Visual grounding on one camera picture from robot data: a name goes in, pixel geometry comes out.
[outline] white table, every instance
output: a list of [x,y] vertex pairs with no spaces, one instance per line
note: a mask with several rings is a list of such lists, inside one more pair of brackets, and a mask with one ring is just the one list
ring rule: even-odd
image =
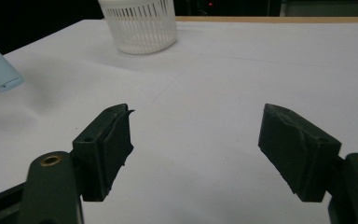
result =
[[26,78],[0,93],[0,192],[36,157],[72,150],[105,108],[127,103],[135,146],[86,223],[329,223],[261,153],[265,103],[288,107],[358,152],[358,23],[182,22],[162,52],[118,52],[81,21],[6,55]]

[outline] wooden strip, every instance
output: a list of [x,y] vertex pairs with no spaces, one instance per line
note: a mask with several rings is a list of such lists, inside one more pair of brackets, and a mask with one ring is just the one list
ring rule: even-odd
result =
[[176,17],[176,20],[262,23],[355,23],[358,22],[358,17]]

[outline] slotted basket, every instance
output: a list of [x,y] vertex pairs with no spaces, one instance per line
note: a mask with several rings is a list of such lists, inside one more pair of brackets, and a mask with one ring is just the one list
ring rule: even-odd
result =
[[177,38],[172,0],[99,0],[117,48],[129,54],[166,49]]

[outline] white plastic basket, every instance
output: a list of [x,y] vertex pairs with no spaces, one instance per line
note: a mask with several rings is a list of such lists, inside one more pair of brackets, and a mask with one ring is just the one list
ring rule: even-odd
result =
[[177,38],[172,0],[99,0],[117,48],[129,54],[166,49]]

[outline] basket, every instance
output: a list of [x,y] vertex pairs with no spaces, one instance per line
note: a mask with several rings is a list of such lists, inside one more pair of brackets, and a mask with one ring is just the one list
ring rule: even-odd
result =
[[172,0],[99,0],[117,48],[129,54],[166,49],[177,39]]

